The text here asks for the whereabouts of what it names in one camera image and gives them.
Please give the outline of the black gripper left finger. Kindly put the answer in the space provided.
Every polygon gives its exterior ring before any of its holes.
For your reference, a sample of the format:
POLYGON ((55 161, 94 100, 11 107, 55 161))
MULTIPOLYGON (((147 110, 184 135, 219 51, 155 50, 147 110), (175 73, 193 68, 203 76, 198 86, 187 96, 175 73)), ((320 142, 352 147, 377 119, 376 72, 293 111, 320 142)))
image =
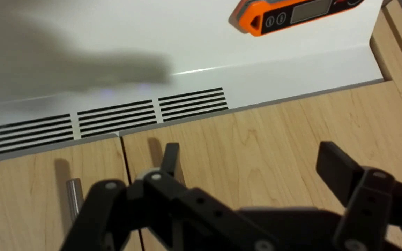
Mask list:
POLYGON ((147 228, 169 251, 277 251, 257 222, 177 178, 180 144, 166 144, 161 165, 131 183, 95 182, 60 251, 122 251, 147 228))

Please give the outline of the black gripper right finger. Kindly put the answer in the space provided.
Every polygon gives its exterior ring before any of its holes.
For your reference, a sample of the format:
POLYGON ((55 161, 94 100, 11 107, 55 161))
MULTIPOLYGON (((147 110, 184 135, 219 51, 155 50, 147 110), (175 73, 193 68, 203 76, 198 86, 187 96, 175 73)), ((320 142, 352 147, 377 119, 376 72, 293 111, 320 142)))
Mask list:
POLYGON ((332 140, 320 143, 316 169, 345 207, 332 236, 338 251, 399 249, 387 239, 387 229, 394 224, 402 231, 402 181, 362 165, 332 140))

